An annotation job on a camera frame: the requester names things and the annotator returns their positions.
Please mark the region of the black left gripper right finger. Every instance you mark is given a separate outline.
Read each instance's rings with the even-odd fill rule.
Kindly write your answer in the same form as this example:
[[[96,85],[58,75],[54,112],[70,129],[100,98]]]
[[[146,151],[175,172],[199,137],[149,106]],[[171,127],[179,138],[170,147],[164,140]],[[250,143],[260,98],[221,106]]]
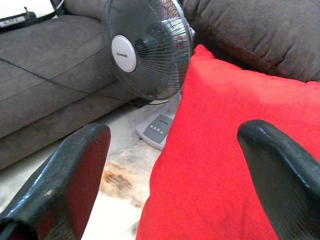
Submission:
[[[255,192],[280,240],[320,240],[320,163],[264,120],[240,125],[237,141]]]

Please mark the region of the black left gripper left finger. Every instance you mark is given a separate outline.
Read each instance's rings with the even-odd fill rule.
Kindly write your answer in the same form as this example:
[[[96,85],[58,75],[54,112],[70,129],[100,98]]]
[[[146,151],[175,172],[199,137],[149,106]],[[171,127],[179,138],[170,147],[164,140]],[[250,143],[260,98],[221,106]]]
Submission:
[[[65,138],[0,212],[0,240],[81,240],[110,141],[101,123]]]

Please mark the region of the red pillow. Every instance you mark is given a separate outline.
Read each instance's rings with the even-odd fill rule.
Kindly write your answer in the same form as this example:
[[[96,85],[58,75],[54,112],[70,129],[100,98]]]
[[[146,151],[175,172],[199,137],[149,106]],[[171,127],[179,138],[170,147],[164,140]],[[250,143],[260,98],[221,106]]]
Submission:
[[[320,162],[320,82],[243,70],[198,45],[136,240],[278,240],[237,142],[239,126],[256,119]]]

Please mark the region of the grey-brown fabric sofa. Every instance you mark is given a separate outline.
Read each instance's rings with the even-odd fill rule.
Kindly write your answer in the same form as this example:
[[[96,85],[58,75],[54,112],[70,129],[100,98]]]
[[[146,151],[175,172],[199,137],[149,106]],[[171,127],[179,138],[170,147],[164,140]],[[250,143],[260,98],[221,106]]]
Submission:
[[[135,98],[103,43],[107,1],[0,33],[0,170]]]

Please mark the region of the dark brown fabric sofa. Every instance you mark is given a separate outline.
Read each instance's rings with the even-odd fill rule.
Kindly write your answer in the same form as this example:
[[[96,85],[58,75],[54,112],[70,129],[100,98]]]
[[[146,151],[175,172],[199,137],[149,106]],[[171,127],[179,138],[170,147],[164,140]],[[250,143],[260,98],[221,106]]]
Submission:
[[[249,68],[320,82],[320,0],[183,0],[200,41]]]

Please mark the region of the grey table fan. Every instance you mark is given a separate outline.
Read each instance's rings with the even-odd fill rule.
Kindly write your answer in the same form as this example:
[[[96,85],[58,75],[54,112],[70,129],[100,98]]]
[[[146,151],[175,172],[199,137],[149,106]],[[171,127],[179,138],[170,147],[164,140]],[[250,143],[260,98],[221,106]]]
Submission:
[[[136,124],[137,134],[163,149],[193,50],[194,31],[179,0],[107,0],[102,35],[116,77],[161,106]]]

